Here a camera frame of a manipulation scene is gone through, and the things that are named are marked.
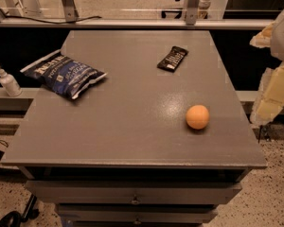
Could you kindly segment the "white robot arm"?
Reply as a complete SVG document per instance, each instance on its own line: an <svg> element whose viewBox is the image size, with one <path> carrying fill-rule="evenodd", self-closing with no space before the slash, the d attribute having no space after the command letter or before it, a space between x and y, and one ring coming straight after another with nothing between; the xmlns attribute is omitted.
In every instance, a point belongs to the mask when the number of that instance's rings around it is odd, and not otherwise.
<svg viewBox="0 0 284 227"><path fill-rule="evenodd" d="M251 122L264 126L272 122L284 108L284 9L252 38L250 45L268 47L271 55L281 61L276 69L265 69L252 107Z"/></svg>

